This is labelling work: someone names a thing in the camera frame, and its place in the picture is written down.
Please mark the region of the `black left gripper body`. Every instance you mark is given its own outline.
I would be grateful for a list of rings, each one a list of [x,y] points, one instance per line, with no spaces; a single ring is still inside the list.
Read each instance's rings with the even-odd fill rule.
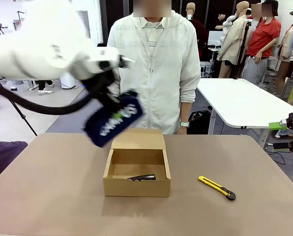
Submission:
[[[101,104],[120,104],[120,99],[113,96],[109,86],[114,83],[116,76],[113,70],[107,70],[100,74],[92,75],[81,83],[88,91],[88,95],[80,100],[81,104],[87,104],[92,99],[97,99]]]

